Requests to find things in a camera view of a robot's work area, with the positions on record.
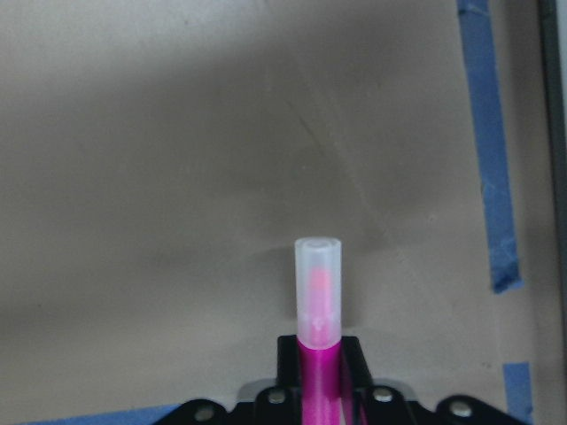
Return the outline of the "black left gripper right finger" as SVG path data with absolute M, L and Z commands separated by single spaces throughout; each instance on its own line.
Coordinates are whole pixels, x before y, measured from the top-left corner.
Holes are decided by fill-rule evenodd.
M 343 336 L 340 347 L 340 388 L 342 392 L 364 390 L 373 385 L 373 378 L 356 336 Z

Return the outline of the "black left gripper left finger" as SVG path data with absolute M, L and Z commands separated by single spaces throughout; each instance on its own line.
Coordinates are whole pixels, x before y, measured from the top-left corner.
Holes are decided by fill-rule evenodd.
M 295 335 L 277 338 L 276 360 L 276 384 L 289 389 L 300 389 L 301 359 L 298 338 Z

